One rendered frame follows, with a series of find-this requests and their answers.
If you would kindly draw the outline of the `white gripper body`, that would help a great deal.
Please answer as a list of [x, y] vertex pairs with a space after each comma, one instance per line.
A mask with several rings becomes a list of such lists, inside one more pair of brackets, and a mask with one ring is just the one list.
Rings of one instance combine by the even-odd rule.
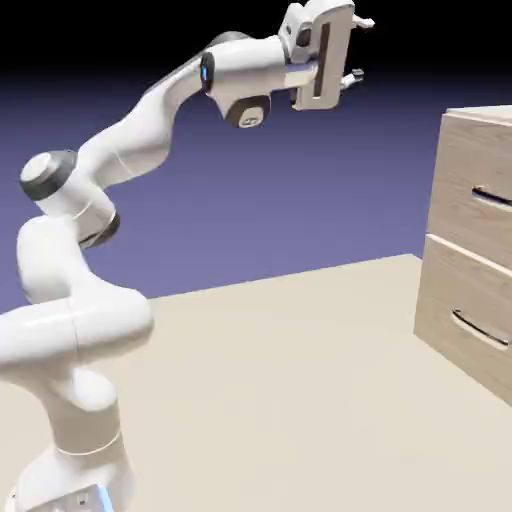
[[308, 0], [294, 9], [290, 59], [294, 64], [316, 62], [315, 78], [297, 88], [296, 110], [338, 105], [354, 14], [353, 0]]

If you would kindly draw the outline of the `light wood drawer front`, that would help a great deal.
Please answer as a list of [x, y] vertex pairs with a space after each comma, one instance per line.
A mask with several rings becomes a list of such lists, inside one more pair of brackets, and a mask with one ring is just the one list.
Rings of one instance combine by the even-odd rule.
[[512, 407], [512, 269], [428, 234], [414, 334]]
[[512, 120], [447, 111], [426, 234], [512, 276], [512, 208], [473, 198], [474, 186], [512, 199]]

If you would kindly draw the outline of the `light wood cabinet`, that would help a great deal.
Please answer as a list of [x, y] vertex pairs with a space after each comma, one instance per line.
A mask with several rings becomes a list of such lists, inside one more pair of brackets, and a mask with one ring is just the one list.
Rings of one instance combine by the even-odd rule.
[[414, 333], [512, 407], [512, 105], [442, 116]]

